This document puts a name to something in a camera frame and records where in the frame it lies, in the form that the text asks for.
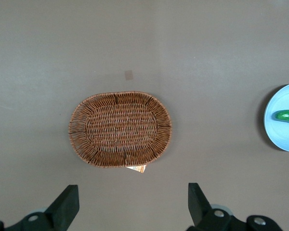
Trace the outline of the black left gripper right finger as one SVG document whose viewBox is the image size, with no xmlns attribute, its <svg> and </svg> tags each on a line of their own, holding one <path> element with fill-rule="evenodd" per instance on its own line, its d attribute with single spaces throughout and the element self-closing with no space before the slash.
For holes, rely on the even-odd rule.
<svg viewBox="0 0 289 231">
<path fill-rule="evenodd" d="M 213 208 L 198 183 L 188 184 L 188 209 L 194 223 L 189 231 L 280 231 L 271 218 L 251 215 L 243 222 L 222 208 Z"/>
</svg>

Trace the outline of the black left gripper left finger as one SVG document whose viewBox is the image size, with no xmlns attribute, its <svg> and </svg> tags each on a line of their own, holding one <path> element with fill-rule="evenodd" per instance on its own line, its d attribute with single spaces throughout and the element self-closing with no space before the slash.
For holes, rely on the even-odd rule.
<svg viewBox="0 0 289 231">
<path fill-rule="evenodd" d="M 34 212 L 0 231 L 66 231 L 79 212 L 78 185 L 68 185 L 44 212 Z"/>
</svg>

